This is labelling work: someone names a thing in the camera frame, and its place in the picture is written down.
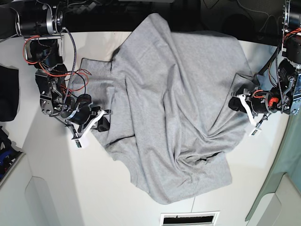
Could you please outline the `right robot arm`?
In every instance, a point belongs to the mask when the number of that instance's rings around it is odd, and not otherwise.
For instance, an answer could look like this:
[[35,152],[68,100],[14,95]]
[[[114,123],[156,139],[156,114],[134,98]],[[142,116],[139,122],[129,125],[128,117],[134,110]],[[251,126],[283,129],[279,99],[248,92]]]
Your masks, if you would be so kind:
[[71,33],[63,24],[61,3],[15,0],[10,8],[16,12],[16,34],[25,39],[24,60],[37,69],[35,81],[42,113],[69,127],[76,137],[89,129],[108,131],[110,123],[105,115],[110,111],[93,106],[87,93],[91,73],[75,68],[76,57],[71,70],[63,62],[62,38]]

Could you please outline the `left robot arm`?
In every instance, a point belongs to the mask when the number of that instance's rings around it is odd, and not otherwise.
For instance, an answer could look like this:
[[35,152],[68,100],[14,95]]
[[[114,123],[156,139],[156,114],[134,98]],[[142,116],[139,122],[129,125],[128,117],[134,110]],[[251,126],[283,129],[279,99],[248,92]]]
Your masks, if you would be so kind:
[[282,38],[272,57],[258,72],[276,68],[276,81],[270,90],[259,86],[252,90],[241,88],[232,93],[229,108],[246,113],[252,120],[259,114],[265,117],[276,112],[297,115],[301,108],[301,3],[287,0],[283,5]]

